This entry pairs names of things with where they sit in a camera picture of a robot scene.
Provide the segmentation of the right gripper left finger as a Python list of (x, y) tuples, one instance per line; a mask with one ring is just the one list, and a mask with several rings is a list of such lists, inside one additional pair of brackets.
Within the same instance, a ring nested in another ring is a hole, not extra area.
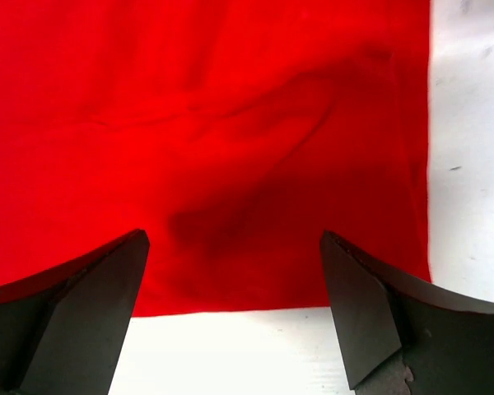
[(0, 286), (0, 394), (106, 394), (150, 242), (133, 230)]

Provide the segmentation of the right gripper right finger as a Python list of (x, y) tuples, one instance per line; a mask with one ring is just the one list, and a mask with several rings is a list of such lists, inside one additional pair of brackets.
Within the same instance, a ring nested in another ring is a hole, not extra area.
[(327, 231), (324, 279), (356, 394), (494, 394), (494, 303), (435, 286)]

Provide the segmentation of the red t shirt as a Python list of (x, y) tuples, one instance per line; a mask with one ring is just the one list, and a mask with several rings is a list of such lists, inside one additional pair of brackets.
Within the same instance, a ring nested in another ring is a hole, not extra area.
[(136, 228), (138, 316), (325, 306), (325, 230), (429, 280), (430, 11), (0, 1), (0, 285)]

